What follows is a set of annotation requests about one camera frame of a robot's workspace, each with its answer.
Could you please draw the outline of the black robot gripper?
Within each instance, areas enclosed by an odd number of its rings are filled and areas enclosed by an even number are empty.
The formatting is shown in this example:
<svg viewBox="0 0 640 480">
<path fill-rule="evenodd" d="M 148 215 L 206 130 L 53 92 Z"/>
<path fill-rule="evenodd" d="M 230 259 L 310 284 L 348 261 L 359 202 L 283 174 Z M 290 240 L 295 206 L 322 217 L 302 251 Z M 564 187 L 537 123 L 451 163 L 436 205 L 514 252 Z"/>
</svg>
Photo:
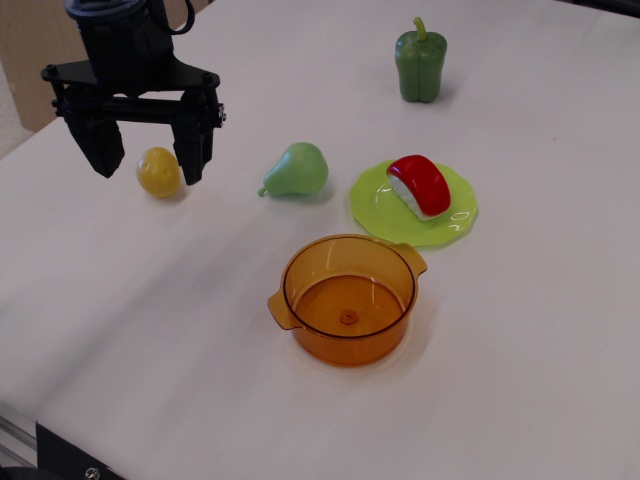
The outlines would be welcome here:
<svg viewBox="0 0 640 480">
<path fill-rule="evenodd" d="M 198 183 L 212 157 L 214 126 L 221 127 L 226 116 L 216 96 L 219 77 L 174 55 L 173 38 L 191 30 L 196 11 L 188 9 L 178 29 L 171 27 L 165 9 L 68 9 L 66 13 L 76 22 L 87 58 L 49 64 L 41 71 L 55 92 L 52 105 L 57 114 L 62 114 L 67 86 L 87 88 L 92 96 L 123 94 L 136 103 L 147 92 L 201 90 L 182 95 L 171 121 L 184 180 L 187 185 Z M 124 158 L 117 122 L 79 112 L 67 112 L 65 121 L 92 168 L 110 178 Z"/>
</svg>

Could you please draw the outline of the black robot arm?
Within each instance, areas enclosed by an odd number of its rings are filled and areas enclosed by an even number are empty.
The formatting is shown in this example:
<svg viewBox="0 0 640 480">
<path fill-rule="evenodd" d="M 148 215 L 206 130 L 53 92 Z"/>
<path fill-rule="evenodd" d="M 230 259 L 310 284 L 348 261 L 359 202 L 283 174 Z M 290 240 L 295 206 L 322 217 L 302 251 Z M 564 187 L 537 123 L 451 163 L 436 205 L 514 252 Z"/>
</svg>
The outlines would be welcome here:
<svg viewBox="0 0 640 480">
<path fill-rule="evenodd" d="M 217 74 L 174 55 L 173 39 L 187 33 L 188 18 L 174 30 L 161 1 L 67 1 L 87 53 L 83 61 L 50 64 L 52 106 L 92 168 L 109 178 L 125 155 L 119 122 L 167 124 L 187 184 L 202 178 L 212 158 L 213 132 L 225 120 Z"/>
</svg>

